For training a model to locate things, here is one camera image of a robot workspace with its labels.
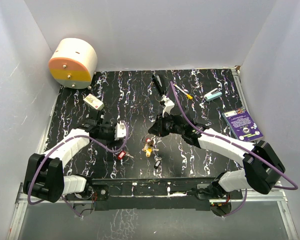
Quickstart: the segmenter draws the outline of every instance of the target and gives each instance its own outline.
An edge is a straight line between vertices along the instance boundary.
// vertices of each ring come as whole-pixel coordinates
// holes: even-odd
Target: cylindrical container
[[[49,60],[54,79],[68,88],[84,89],[91,84],[98,63],[94,48],[78,38],[63,39]]]

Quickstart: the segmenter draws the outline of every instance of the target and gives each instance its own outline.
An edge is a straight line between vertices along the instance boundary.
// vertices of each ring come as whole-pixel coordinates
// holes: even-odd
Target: yellow stripe
[[[88,71],[50,69],[50,73],[55,79],[90,82],[91,76]]]

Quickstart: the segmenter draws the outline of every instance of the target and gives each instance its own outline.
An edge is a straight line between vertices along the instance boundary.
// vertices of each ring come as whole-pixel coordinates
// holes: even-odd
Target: small toy
[[[152,151],[159,151],[159,149],[154,148],[154,140],[151,140],[150,138],[146,138],[145,139],[145,145],[144,148],[142,149],[142,151],[145,152],[145,156],[148,158],[151,156],[151,152]]]
[[[218,88],[213,89],[212,91],[208,92],[206,95],[203,96],[204,100],[207,102],[212,101],[213,99],[217,99],[221,97],[222,92],[218,90]]]

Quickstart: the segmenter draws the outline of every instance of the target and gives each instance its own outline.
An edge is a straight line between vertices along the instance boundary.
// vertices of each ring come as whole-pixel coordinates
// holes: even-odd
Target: black mount bracket
[[[286,171],[284,165],[269,143],[262,140],[259,141],[254,146],[252,152],[266,160],[280,172],[284,173]],[[281,177],[272,168],[269,168],[248,153],[243,159],[243,166],[248,184],[261,194],[268,194]]]
[[[31,181],[45,155],[32,154],[26,168],[23,193],[28,194]],[[33,185],[31,196],[55,203],[64,190],[64,173],[62,161],[59,158],[48,158],[44,163]]]
[[[152,81],[154,82],[156,89],[158,89],[158,92],[161,96],[167,94],[165,78],[162,75],[152,75]]]
[[[206,189],[215,179],[212,177],[170,178],[114,178],[87,177],[87,184],[97,194],[95,211],[117,209],[196,209],[210,211],[210,199],[219,199],[209,192],[196,194]],[[78,200],[74,194],[69,200]],[[232,199],[241,199],[240,191],[231,193]]]
[[[184,113],[198,129],[202,131],[209,129],[208,126],[194,122],[187,110]],[[187,144],[200,148],[198,138],[201,136],[201,133],[193,129],[181,114],[166,114],[164,117],[162,114],[158,114],[148,133],[159,137],[165,137],[169,134],[180,134]]]

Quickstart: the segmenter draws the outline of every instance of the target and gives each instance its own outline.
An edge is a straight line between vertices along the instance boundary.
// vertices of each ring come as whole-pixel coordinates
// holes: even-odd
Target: purple box
[[[256,123],[244,107],[222,113],[236,139],[253,142],[263,138]]]

